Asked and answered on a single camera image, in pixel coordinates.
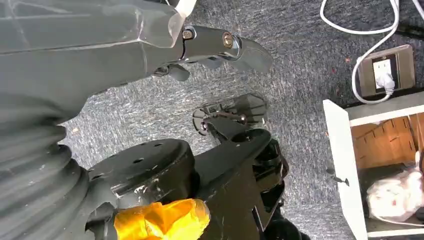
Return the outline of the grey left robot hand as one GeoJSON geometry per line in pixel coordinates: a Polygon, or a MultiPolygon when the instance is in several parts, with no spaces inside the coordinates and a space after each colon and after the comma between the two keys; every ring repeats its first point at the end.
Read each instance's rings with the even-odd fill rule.
{"type": "Polygon", "coordinates": [[[184,80],[182,63],[266,72],[272,57],[226,30],[185,26],[194,0],[0,3],[0,237],[94,240],[119,196],[60,141],[92,95],[149,76],[184,80]]]}

